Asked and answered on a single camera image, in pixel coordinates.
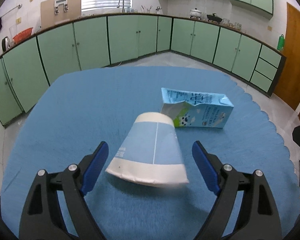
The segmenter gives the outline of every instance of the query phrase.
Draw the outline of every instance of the white pot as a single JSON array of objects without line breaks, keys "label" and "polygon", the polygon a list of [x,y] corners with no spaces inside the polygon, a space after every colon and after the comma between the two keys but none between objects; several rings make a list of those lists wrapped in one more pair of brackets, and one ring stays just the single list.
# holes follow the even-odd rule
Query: white pot
[{"label": "white pot", "polygon": [[200,12],[197,8],[195,8],[194,10],[190,10],[190,16],[191,17],[201,17],[202,12]]}]

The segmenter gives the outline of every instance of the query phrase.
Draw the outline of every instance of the milk carton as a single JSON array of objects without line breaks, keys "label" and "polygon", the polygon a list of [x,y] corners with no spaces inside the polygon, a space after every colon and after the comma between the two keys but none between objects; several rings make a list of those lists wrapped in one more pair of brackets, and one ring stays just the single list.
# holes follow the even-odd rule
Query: milk carton
[{"label": "milk carton", "polygon": [[225,94],[162,88],[161,113],[169,116],[175,127],[223,128],[234,105]]}]

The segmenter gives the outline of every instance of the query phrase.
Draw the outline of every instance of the drawer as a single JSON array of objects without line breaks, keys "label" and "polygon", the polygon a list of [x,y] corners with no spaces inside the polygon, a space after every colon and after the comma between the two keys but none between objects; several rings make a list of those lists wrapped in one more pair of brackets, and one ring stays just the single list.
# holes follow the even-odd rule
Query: drawer
[{"label": "drawer", "polygon": [[271,86],[272,81],[265,76],[261,75],[255,71],[252,75],[251,81],[252,84],[255,84],[257,87],[261,88],[263,91],[268,92],[269,87]]},{"label": "drawer", "polygon": [[272,66],[271,64],[269,64],[261,58],[259,58],[258,60],[256,70],[271,80],[273,80],[275,74],[277,73],[277,69],[274,66]]},{"label": "drawer", "polygon": [[262,45],[260,57],[270,64],[274,65],[276,68],[279,66],[281,55],[269,49],[267,46]]}]

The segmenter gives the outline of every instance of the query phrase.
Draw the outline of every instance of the tiled floor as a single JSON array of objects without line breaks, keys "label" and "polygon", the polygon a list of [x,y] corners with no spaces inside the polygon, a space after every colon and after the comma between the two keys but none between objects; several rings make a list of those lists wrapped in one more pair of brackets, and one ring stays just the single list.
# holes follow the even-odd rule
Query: tiled floor
[{"label": "tiled floor", "polygon": [[[213,71],[217,70],[209,65],[198,62],[196,60],[172,53],[166,52],[154,56],[142,58],[132,63],[123,64],[121,66],[180,66],[193,67],[200,69],[207,69]],[[271,122],[277,127],[277,132],[283,137],[285,146],[290,150],[290,160],[295,165],[295,173],[299,176],[299,160],[300,148],[292,140],[293,129],[300,125],[298,115],[285,102],[278,98],[275,94],[268,98],[256,91],[244,82],[231,77],[237,82],[238,86],[242,87],[246,93],[252,95],[253,101],[259,104],[261,110],[265,111]],[[14,141],[18,135],[20,128],[26,120],[27,114],[19,117],[14,123],[6,128],[3,142],[3,169],[7,165],[7,160],[13,147]]]}]

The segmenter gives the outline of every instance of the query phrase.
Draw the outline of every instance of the paper cup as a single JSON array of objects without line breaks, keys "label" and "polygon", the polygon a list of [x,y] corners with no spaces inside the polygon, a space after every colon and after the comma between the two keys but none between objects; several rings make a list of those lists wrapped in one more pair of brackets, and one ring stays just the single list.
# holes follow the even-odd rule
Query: paper cup
[{"label": "paper cup", "polygon": [[106,172],[153,187],[189,183],[172,119],[139,115]]}]

